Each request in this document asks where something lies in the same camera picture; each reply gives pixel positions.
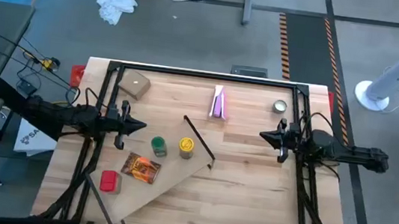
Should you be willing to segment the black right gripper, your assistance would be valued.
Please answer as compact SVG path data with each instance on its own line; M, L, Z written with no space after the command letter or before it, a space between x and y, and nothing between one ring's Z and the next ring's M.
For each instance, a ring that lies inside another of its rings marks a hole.
M289 124L286 118L282 118L278 123L278 130L262 131L260 137L270 146L279 150L277 161L283 163L288 157L288 151L294 151L298 148L300 131L298 123Z

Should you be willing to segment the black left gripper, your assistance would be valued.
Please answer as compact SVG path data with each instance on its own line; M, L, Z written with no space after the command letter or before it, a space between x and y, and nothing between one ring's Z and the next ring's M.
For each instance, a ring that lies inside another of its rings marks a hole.
M123 134L125 134L124 130L126 128L127 116L130 114L130 104L129 101L123 100L121 104L121 108L117 108L116 104L112 104L108 107L106 113L106 133L116 133L116 137L114 140L114 145L118 150L124 149L124 138ZM128 127L129 133L134 133L137 130L143 129L147 126L143 121L134 119L130 116L130 127Z

